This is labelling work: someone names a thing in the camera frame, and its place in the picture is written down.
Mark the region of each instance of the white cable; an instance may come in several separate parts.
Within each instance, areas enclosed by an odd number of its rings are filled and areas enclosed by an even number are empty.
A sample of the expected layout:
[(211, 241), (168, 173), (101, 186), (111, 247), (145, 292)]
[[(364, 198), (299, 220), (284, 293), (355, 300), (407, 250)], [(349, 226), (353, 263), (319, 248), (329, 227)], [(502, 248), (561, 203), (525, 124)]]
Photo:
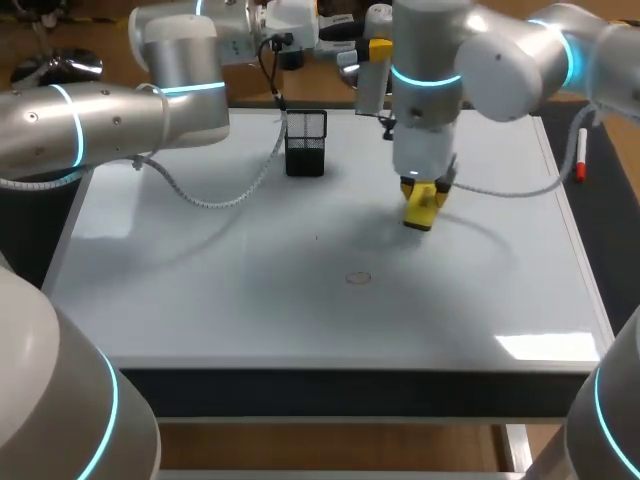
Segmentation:
[(544, 195), (545, 193), (551, 192), (558, 188), (569, 176), (571, 173), (571, 167), (573, 166), (573, 157), (576, 153), (576, 146), (578, 143), (578, 132), (580, 130), (580, 126), (582, 122), (591, 112), (598, 110), (596, 105), (589, 103), (585, 105), (575, 117), (573, 117), (573, 121), (571, 122), (571, 126), (569, 127), (569, 136), (567, 138), (567, 147), (565, 149), (564, 159), (562, 161), (562, 167), (560, 169), (560, 174), (558, 178), (556, 178), (550, 185), (539, 188), (537, 190), (531, 190), (528, 192), (497, 192), (494, 190), (475, 187), (471, 185), (465, 185), (463, 183), (453, 182), (451, 185), (454, 187), (460, 188), (462, 190), (467, 190), (469, 192), (480, 193), (482, 195), (490, 195), (492, 197), (500, 197), (500, 198), (530, 198), (537, 197), (539, 195)]
[(246, 192), (244, 192), (239, 197), (234, 198), (233, 200), (228, 200), (226, 202), (212, 203), (212, 202), (205, 202), (202, 200), (198, 200), (197, 198), (190, 196), (182, 188), (180, 188), (180, 186), (177, 184), (176, 180), (169, 173), (169, 171), (166, 168), (164, 168), (162, 165), (160, 165), (158, 162), (156, 162), (155, 160), (151, 158), (138, 158), (140, 157), (139, 155), (134, 155), (132, 159), (134, 161), (149, 165), (151, 168), (155, 169), (160, 175), (164, 177), (167, 183), (169, 183), (169, 186), (180, 196), (180, 198), (189, 202), (191, 205), (195, 205), (196, 207), (201, 207), (201, 208), (208, 208), (208, 209), (228, 208), (228, 207), (233, 207), (239, 204), (240, 202), (246, 200), (247, 198), (249, 198), (249, 196), (251, 196), (251, 194), (255, 192), (256, 189), (260, 186), (260, 184), (262, 183), (262, 181), (267, 175), (267, 170), (269, 169), (269, 165), (271, 164), (272, 160), (276, 157), (276, 155), (280, 151), (280, 147), (282, 146), (282, 142), (284, 141), (284, 136), (286, 132), (287, 132), (287, 113), (283, 111), (281, 112), (280, 133), (278, 134), (278, 139), (276, 140), (276, 144), (273, 146), (273, 150), (271, 150), (271, 154), (269, 155), (265, 164), (260, 170), (260, 173), (258, 174), (256, 179), (251, 184), (251, 186), (247, 189)]
[(162, 91), (162, 89), (150, 83), (141, 83), (136, 87), (136, 91), (144, 90), (145, 88), (150, 88), (151, 91), (153, 93), (157, 93), (160, 96), (160, 100), (162, 100), (162, 136), (153, 150), (144, 157), (139, 159), (136, 158), (136, 160), (134, 160), (133, 168), (136, 170), (140, 170), (142, 164), (147, 160), (151, 160), (151, 157), (158, 153), (158, 151), (164, 146), (167, 141), (167, 137), (169, 136), (169, 128), (171, 127), (171, 112), (169, 110), (169, 100), (167, 99), (167, 95)]
[(73, 173), (70, 173), (63, 178), (52, 180), (50, 182), (18, 182), (15, 180), (6, 180), (4, 178), (0, 178), (0, 188), (19, 192), (44, 192), (46, 190), (53, 190), (54, 188), (60, 188), (64, 187), (65, 185), (69, 185), (79, 178), (82, 178), (83, 175), (90, 172), (91, 170), (92, 168), (82, 168), (80, 170), (76, 170)]
[(532, 190), (529, 192), (496, 192), (493, 190), (474, 187), (470, 185), (464, 185), (460, 183), (453, 182), (452, 185), (454, 187), (458, 187), (462, 190), (467, 190), (474, 193), (480, 193), (482, 195), (490, 195), (492, 197), (501, 197), (501, 198), (530, 198), (536, 197), (539, 195), (544, 195), (545, 193), (551, 192), (558, 188), (562, 183), (567, 179), (569, 174), (571, 173), (571, 167), (573, 166), (573, 159), (576, 153), (577, 143), (578, 143), (578, 133), (580, 130), (580, 126), (584, 119), (591, 112), (595, 112), (592, 126), (598, 126), (602, 121), (602, 117), (609, 113), (615, 113), (632, 121), (634, 124), (640, 126), (640, 117), (634, 117), (625, 112), (620, 112), (618, 110), (612, 109), (601, 103), (597, 102), (593, 98), (593, 78), (595, 74), (595, 66), (596, 60), (600, 53), (600, 47), (604, 40), (609, 37), (609, 35), (616, 30), (617, 28), (623, 27), (622, 25), (611, 24), (602, 31), (602, 33), (598, 36), (594, 45), (591, 49), (591, 55), (589, 57), (589, 61), (587, 62), (586, 69), (586, 98), (589, 102), (584, 108), (582, 108), (576, 116), (573, 118), (571, 122), (571, 126), (569, 127), (569, 135), (567, 138), (567, 147), (565, 149), (564, 159), (562, 161), (562, 167), (560, 169), (558, 178), (556, 178), (549, 186), (540, 188), (538, 190)]

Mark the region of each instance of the black mesh pencil holder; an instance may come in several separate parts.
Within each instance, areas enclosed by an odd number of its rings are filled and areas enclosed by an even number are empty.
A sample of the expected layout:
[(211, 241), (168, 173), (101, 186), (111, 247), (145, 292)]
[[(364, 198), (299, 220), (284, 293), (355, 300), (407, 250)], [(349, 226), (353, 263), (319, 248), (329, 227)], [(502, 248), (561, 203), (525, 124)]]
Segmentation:
[(290, 177), (324, 175), (326, 136), (327, 112), (324, 110), (287, 110), (285, 173)]

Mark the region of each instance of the marker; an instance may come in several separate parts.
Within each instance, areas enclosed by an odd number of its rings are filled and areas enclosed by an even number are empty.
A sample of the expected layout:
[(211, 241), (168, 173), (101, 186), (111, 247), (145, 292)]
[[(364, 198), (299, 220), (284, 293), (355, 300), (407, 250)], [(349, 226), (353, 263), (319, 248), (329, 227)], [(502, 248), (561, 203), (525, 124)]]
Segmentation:
[(578, 131), (578, 161), (576, 163), (576, 182), (584, 182), (587, 178), (587, 129)]

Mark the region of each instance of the blue light ring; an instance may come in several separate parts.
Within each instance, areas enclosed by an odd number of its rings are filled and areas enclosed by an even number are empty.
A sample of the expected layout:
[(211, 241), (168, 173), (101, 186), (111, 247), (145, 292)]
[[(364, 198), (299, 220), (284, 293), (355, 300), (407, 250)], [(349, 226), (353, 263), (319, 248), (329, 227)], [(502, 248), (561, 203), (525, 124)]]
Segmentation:
[(76, 134), (78, 136), (78, 152), (76, 154), (76, 161), (73, 163), (74, 167), (80, 165), (82, 162), (82, 157), (84, 157), (84, 134), (82, 133), (82, 125), (80, 124), (80, 116), (78, 115), (78, 111), (76, 110), (75, 105), (73, 104), (73, 100), (67, 93), (67, 91), (62, 88), (60, 85), (50, 85), (60, 92), (63, 96), (67, 105), (69, 105), (69, 109), (71, 110), (71, 115), (73, 116), (73, 121), (76, 124)]
[(95, 470), (96, 465), (100, 461), (102, 455), (109, 444), (109, 440), (111, 440), (111, 436), (113, 435), (113, 429), (116, 425), (116, 417), (118, 416), (118, 403), (119, 403), (119, 391), (118, 391), (118, 380), (116, 378), (116, 372), (111, 365), (111, 362), (105, 357), (104, 353), (100, 352), (102, 358), (104, 358), (105, 363), (107, 364), (107, 368), (109, 369), (109, 374), (111, 376), (111, 390), (112, 390), (112, 398), (111, 398), (111, 413), (109, 414), (109, 422), (107, 423), (107, 428), (105, 429), (104, 435), (98, 448), (96, 449), (91, 461), (87, 464), (85, 469), (82, 471), (80, 476), (78, 476), (77, 480), (87, 480), (89, 475)]
[(635, 475), (636, 478), (640, 479), (640, 471), (633, 465), (633, 463), (631, 463), (631, 461), (627, 458), (627, 456), (624, 454), (622, 449), (618, 446), (618, 443), (615, 441), (615, 439), (613, 438), (613, 435), (611, 435), (611, 432), (609, 431), (607, 422), (604, 420), (604, 415), (602, 414), (602, 408), (600, 407), (600, 388), (599, 388), (600, 368), (598, 368), (598, 370), (596, 371), (596, 379), (594, 384), (595, 384), (594, 397), (595, 397), (595, 403), (596, 403), (596, 413), (598, 415), (598, 421), (600, 422), (600, 427), (602, 428), (604, 436), (609, 442), (609, 445), (611, 445), (611, 448), (613, 449), (613, 451), (616, 453), (616, 455), (618, 455), (618, 458), (620, 459), (620, 461), (629, 469), (631, 473)]
[(402, 80), (403, 82), (408, 83), (409, 85), (414, 85), (416, 87), (444, 87), (445, 85), (451, 85), (452, 83), (455, 83), (458, 80), (460, 80), (460, 75), (456, 75), (451, 78), (446, 78), (444, 80), (437, 80), (437, 81), (415, 80), (413, 78), (409, 78), (406, 75), (403, 75), (402, 73), (400, 73), (398, 69), (395, 67), (395, 65), (391, 66), (391, 73), (393, 73), (393, 75), (398, 80)]
[(203, 83), (200, 85), (188, 85), (184, 87), (167, 87), (161, 88), (163, 93), (167, 95), (176, 94), (176, 93), (188, 93), (188, 92), (199, 92), (202, 90), (214, 90), (217, 88), (224, 88), (224, 82), (214, 82), (214, 83)]
[(575, 69), (575, 59), (573, 58), (573, 51), (571, 50), (571, 45), (569, 45), (569, 41), (564, 36), (564, 34), (560, 31), (560, 29), (557, 27), (554, 27), (553, 25), (549, 25), (548, 23), (542, 20), (538, 20), (537, 18), (533, 18), (527, 21), (529, 23), (535, 23), (537, 25), (541, 25), (546, 29), (557, 34), (558, 40), (560, 40), (560, 42), (562, 43), (562, 46), (564, 47), (564, 51), (567, 54), (567, 77), (565, 78), (564, 83), (562, 84), (563, 87), (566, 87), (571, 81), (571, 77), (573, 77), (573, 72)]

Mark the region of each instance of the white table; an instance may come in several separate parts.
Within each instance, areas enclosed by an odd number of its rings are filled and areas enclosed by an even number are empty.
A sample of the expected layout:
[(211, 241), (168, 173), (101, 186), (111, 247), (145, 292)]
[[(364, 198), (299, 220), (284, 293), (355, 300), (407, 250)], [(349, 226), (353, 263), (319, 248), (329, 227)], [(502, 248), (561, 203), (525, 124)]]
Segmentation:
[[(224, 142), (157, 159), (193, 195), (233, 197), (276, 118), (234, 111)], [(190, 206), (151, 169), (100, 167), (45, 291), (121, 368), (590, 371), (613, 334), (564, 191), (454, 189), (431, 232), (410, 230), (381, 133), (330, 111), (324, 177), (276, 161), (225, 211)], [(464, 111), (456, 144), (461, 182), (517, 191), (557, 175), (539, 119)]]

